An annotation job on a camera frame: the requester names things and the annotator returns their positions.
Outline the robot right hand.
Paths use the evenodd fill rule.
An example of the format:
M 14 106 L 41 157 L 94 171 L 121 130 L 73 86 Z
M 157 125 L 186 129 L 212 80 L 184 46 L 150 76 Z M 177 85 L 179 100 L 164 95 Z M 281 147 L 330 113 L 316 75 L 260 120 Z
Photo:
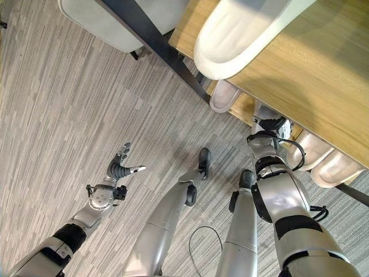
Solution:
M 251 133 L 270 131 L 281 139 L 289 139 L 293 131 L 293 122 L 265 105 L 259 100 L 255 101 L 253 124 Z

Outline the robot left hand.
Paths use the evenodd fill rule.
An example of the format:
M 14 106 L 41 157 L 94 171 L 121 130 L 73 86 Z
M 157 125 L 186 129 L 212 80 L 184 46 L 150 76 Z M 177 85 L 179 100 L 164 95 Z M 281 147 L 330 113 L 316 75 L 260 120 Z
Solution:
M 146 170 L 146 166 L 125 167 L 122 162 L 127 158 L 131 143 L 123 144 L 115 157 L 110 161 L 107 168 L 107 176 L 115 180 L 120 180 L 128 175 Z

